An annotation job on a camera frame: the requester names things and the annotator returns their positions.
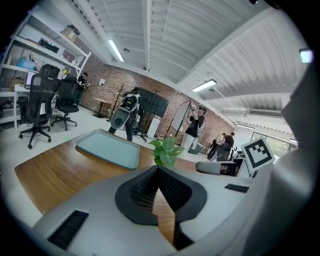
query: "black office chair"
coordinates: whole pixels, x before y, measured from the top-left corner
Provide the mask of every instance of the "black office chair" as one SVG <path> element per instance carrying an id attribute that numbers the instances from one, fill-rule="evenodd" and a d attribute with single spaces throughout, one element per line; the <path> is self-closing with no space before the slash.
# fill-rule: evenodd
<path id="1" fill-rule="evenodd" d="M 19 136 L 19 138 L 22 139 L 23 134 L 32 132 L 28 145 L 29 149 L 32 149 L 31 142 L 37 133 L 48 137 L 48 142 L 51 142 L 51 137 L 43 130 L 50 128 L 50 126 L 44 125 L 52 115 L 51 102 L 59 85 L 60 81 L 57 78 L 52 78 L 46 74 L 37 73 L 32 76 L 25 118 L 29 123 L 33 123 L 34 125 L 32 128 L 20 132 Z M 42 103 L 45 105 L 44 114 L 40 114 Z"/>
<path id="2" fill-rule="evenodd" d="M 44 64 L 40 71 L 39 74 L 42 74 L 46 77 L 49 78 L 58 78 L 58 74 L 60 72 L 60 68 L 50 65 L 50 64 Z M 55 93 L 57 92 L 56 88 L 54 90 L 54 88 L 51 88 L 52 91 L 54 91 Z M 19 125 L 21 124 L 28 124 L 30 123 L 27 119 L 27 108 L 28 108 L 28 96 L 22 96 L 19 97 L 17 102 L 16 102 L 19 106 L 20 106 L 20 121 L 19 121 Z"/>
<path id="3" fill-rule="evenodd" d="M 67 117 L 70 113 L 75 113 L 79 111 L 78 104 L 79 101 L 75 102 L 74 93 L 77 90 L 77 78 L 72 75 L 67 75 L 65 79 L 60 81 L 61 86 L 59 89 L 59 96 L 56 98 L 55 107 L 64 113 L 64 116 L 57 116 L 55 120 L 51 123 L 51 126 L 54 126 L 54 123 L 64 122 L 65 130 L 67 131 L 67 122 L 74 123 L 74 126 L 77 126 L 77 122 Z"/>

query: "brick wall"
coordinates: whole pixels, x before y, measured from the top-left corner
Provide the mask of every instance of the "brick wall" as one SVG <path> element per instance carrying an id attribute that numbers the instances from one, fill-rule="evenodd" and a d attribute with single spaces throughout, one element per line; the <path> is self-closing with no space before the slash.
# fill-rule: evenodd
<path id="1" fill-rule="evenodd" d="M 80 40 L 76 39 L 74 43 L 81 47 L 85 53 L 89 52 Z M 104 64 L 94 54 L 91 54 L 82 72 L 88 73 L 87 81 L 90 83 L 89 88 L 83 93 L 82 104 L 92 110 L 98 111 L 100 104 L 94 97 L 106 100 L 110 102 L 111 105 L 103 104 L 101 112 L 105 115 L 108 115 L 108 109 L 112 110 L 117 97 L 116 93 L 119 91 L 122 83 L 124 83 L 123 88 L 125 91 L 129 91 L 134 87 L 144 88 L 150 92 L 155 92 L 155 90 L 159 91 L 158 95 L 169 100 L 169 104 L 159 124 L 157 134 L 164 135 L 166 133 L 180 104 L 192 100 L 196 105 L 199 105 L 197 101 L 183 93 L 177 94 L 173 88 L 161 82 L 126 69 Z M 105 79 L 105 84 L 102 86 L 99 85 L 101 78 Z M 233 128 L 226 121 L 211 110 L 208 110 L 205 114 L 205 123 L 205 130 L 199 140 L 199 143 L 205 147 L 208 147 L 217 135 L 221 133 L 229 134 L 233 131 Z M 183 121 L 183 131 L 179 131 L 177 142 L 181 142 L 187 127 L 188 123 Z M 168 134 L 175 135 L 176 131 L 170 128 Z"/>

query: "white floor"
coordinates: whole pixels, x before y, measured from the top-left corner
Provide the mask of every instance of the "white floor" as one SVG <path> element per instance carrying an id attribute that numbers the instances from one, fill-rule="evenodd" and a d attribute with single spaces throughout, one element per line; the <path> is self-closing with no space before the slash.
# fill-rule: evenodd
<path id="1" fill-rule="evenodd" d="M 96 118 L 92 116 L 91 111 L 82 107 L 79 112 L 71 114 L 71 119 L 77 122 L 77 127 L 70 123 L 68 131 L 65 131 L 64 123 L 59 122 L 48 132 L 52 139 L 51 143 L 48 142 L 47 137 L 37 134 L 32 141 L 32 149 L 28 149 L 31 134 L 26 134 L 20 139 L 14 128 L 0 131 L 1 195 L 11 213 L 31 227 L 42 217 L 43 213 L 38 211 L 25 193 L 15 173 L 15 167 L 65 141 L 98 128 L 106 131 L 110 128 L 110 123 L 105 118 Z M 32 126 L 20 126 L 19 131 L 30 127 Z M 117 130 L 115 134 L 127 138 L 125 131 Z M 154 149 L 153 145 L 148 144 L 151 140 L 149 138 L 146 143 L 142 138 L 133 136 L 134 143 Z M 182 153 L 179 157 L 193 162 L 207 161 L 204 155 L 187 152 Z"/>

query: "black grille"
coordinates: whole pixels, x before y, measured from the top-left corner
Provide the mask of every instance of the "black grille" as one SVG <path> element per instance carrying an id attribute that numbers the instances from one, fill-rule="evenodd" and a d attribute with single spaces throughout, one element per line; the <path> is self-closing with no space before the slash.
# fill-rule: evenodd
<path id="1" fill-rule="evenodd" d="M 171 209 L 176 212 L 191 197 L 192 190 L 189 186 L 167 174 L 165 171 L 159 171 L 160 190 L 164 195 Z"/>
<path id="2" fill-rule="evenodd" d="M 132 201 L 139 207 L 152 212 L 155 196 L 158 190 L 158 172 L 154 170 L 148 176 L 139 180 L 130 189 Z"/>
<path id="3" fill-rule="evenodd" d="M 66 250 L 88 215 L 86 212 L 75 210 L 48 238 L 48 241 Z"/>

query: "white ceiling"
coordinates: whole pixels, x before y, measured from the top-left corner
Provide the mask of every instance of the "white ceiling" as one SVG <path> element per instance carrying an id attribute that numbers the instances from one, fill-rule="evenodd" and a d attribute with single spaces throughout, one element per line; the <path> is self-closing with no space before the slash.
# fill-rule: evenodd
<path id="1" fill-rule="evenodd" d="M 227 121 L 246 122 L 223 116 L 230 108 L 281 111 L 306 71 L 299 49 L 308 46 L 301 34 L 285 13 L 263 0 L 255 5 L 248 0 L 46 2 L 80 30 L 105 63 L 159 80 Z M 108 39 L 115 41 L 124 63 Z M 111 62 L 106 50 L 118 61 Z M 217 81 L 215 92 L 192 92 L 210 79 Z"/>

